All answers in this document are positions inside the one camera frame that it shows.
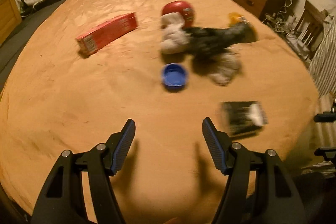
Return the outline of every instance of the striped curtain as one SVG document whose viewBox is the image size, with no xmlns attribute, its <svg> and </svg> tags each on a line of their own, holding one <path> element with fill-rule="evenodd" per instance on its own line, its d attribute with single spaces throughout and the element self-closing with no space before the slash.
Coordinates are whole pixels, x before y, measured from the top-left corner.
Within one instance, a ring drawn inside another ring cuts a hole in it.
<svg viewBox="0 0 336 224">
<path fill-rule="evenodd" d="M 323 27 L 323 40 L 309 66 L 320 97 L 328 93 L 336 95 L 336 17 Z"/>
</svg>

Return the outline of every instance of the metal screw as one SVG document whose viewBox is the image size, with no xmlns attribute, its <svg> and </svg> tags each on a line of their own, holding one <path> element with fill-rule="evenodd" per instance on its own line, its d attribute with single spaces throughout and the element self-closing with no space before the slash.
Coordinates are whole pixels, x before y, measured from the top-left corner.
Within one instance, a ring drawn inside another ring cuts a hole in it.
<svg viewBox="0 0 336 224">
<path fill-rule="evenodd" d="M 235 150 L 241 149 L 242 145 L 240 143 L 233 143 L 232 148 Z"/>
<path fill-rule="evenodd" d="M 96 146 L 96 148 L 99 150 L 99 151 L 102 151 L 104 150 L 106 147 L 106 145 L 104 143 L 100 143 L 99 145 Z"/>
<path fill-rule="evenodd" d="M 63 157 L 67 157 L 67 156 L 69 156 L 70 155 L 70 151 L 69 150 L 64 150 L 63 152 L 62 152 L 62 156 Z"/>
<path fill-rule="evenodd" d="M 277 153 L 273 149 L 270 149 L 267 150 L 267 154 L 270 155 L 271 157 L 274 157 Z"/>
</svg>

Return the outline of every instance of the red sphere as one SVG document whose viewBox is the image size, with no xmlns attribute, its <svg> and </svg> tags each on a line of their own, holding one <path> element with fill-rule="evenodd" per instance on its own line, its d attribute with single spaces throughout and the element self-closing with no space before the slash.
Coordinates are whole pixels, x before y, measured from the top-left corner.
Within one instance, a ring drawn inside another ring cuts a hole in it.
<svg viewBox="0 0 336 224">
<path fill-rule="evenodd" d="M 194 22 L 194 8 L 191 4 L 184 0 L 177 0 L 168 3 L 162 9 L 162 15 L 176 12 L 180 13 L 184 19 L 183 28 L 191 27 Z"/>
</svg>

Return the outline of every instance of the red cardboard box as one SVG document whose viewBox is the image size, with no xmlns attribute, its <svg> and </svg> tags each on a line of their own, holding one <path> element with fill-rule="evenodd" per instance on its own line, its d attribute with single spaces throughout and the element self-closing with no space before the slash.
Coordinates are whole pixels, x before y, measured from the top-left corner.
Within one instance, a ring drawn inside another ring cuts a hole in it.
<svg viewBox="0 0 336 224">
<path fill-rule="evenodd" d="M 76 38 L 81 52 L 91 55 L 138 27 L 135 13 L 114 17 Z"/>
</svg>

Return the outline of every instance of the blue bottle cap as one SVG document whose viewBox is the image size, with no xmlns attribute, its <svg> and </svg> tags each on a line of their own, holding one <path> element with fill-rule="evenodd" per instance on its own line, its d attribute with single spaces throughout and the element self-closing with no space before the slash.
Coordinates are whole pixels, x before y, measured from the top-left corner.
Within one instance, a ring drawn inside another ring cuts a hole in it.
<svg viewBox="0 0 336 224">
<path fill-rule="evenodd" d="M 162 70 L 162 82 L 168 90 L 184 88 L 186 80 L 187 72 L 181 65 L 172 63 L 164 66 Z"/>
</svg>

